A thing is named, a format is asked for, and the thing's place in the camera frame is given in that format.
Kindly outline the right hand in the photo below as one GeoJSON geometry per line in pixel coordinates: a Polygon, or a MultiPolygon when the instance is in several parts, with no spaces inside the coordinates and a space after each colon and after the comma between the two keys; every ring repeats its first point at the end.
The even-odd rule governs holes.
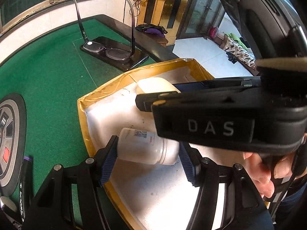
{"type": "MultiPolygon", "coordinates": [[[[275,191],[275,186],[271,180],[271,169],[263,162],[258,153],[242,152],[242,155],[245,160],[245,170],[255,184],[261,197],[271,198],[275,191]]],[[[274,167],[273,178],[281,179],[290,177],[292,175],[291,168],[294,157],[294,153],[282,157],[274,167]]]]}

